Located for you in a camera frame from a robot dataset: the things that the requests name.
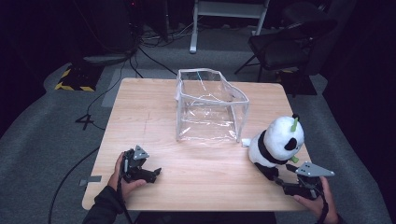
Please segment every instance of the person's hand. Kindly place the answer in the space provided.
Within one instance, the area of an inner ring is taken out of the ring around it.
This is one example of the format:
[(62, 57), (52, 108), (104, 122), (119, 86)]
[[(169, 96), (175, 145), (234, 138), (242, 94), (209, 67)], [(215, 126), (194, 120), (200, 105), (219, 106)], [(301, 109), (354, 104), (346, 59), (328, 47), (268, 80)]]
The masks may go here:
[[(119, 182), (119, 175), (120, 175), (120, 166), (122, 162), (123, 152), (120, 154), (119, 158), (117, 159), (116, 166), (114, 167), (114, 173), (111, 175), (110, 179), (108, 180), (108, 185), (117, 191), (117, 185)], [(133, 181), (131, 183), (127, 183), (124, 179), (121, 180), (121, 188), (122, 188), (122, 198), (125, 200), (129, 193), (132, 190), (137, 189), (146, 184), (146, 180), (139, 179)]]
[[(323, 186), (324, 197), (326, 198), (326, 202), (329, 205), (329, 212), (327, 213), (323, 223), (336, 224), (338, 223), (338, 215), (337, 210), (335, 209), (334, 199), (332, 198), (329, 182), (327, 181), (327, 178), (323, 176), (320, 177), (320, 180)], [(301, 205), (308, 208), (317, 219), (320, 218), (323, 208), (323, 200), (321, 197), (317, 197), (314, 201), (306, 199), (300, 195), (294, 195), (293, 198), (295, 201), (297, 201), (297, 203), (300, 203)]]

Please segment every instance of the panda ear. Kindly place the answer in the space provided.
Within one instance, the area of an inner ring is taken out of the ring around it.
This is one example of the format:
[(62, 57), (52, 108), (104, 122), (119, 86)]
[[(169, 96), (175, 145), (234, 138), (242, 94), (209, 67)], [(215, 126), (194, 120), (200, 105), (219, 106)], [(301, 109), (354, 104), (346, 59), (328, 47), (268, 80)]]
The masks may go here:
[(297, 147), (297, 140), (295, 138), (291, 138), (289, 142), (285, 145), (285, 149), (287, 151), (292, 151)]
[(298, 114), (293, 114), (291, 117), (300, 121), (300, 116)]

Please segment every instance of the black equipment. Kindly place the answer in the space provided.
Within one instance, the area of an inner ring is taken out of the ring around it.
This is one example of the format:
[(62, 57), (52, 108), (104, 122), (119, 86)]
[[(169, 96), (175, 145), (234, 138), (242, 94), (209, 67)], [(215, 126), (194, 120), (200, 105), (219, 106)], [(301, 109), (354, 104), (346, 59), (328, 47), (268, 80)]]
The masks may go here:
[(155, 182), (162, 168), (158, 168), (153, 172), (142, 169), (148, 157), (149, 154), (140, 146), (136, 146), (135, 150), (131, 148), (124, 153), (120, 172), (126, 182), (130, 183), (138, 179), (144, 179), (148, 183)]
[(299, 168), (286, 164), (286, 168), (297, 174), (298, 184), (285, 183), (282, 179), (274, 177), (275, 182), (283, 188), (286, 195), (300, 195), (310, 200), (315, 200), (323, 195), (320, 176), (332, 176), (333, 171), (326, 170), (314, 163), (306, 161)]

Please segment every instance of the transparent plastic container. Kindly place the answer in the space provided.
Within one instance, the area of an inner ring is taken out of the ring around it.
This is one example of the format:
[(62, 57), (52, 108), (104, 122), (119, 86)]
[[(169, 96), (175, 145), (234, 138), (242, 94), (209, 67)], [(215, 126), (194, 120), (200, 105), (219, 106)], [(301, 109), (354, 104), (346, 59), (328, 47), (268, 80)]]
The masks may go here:
[(207, 68), (179, 70), (176, 99), (177, 141), (240, 142), (249, 101), (221, 72)]

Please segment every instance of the panda plush toy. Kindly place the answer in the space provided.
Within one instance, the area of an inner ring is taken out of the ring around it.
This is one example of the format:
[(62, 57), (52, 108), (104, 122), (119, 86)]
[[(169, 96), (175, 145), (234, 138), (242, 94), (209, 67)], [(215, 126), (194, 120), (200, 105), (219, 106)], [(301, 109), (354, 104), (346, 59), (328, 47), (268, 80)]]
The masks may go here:
[(299, 119), (296, 114), (275, 119), (267, 130), (250, 141), (248, 156), (269, 180), (279, 176), (276, 166), (294, 158), (304, 143)]

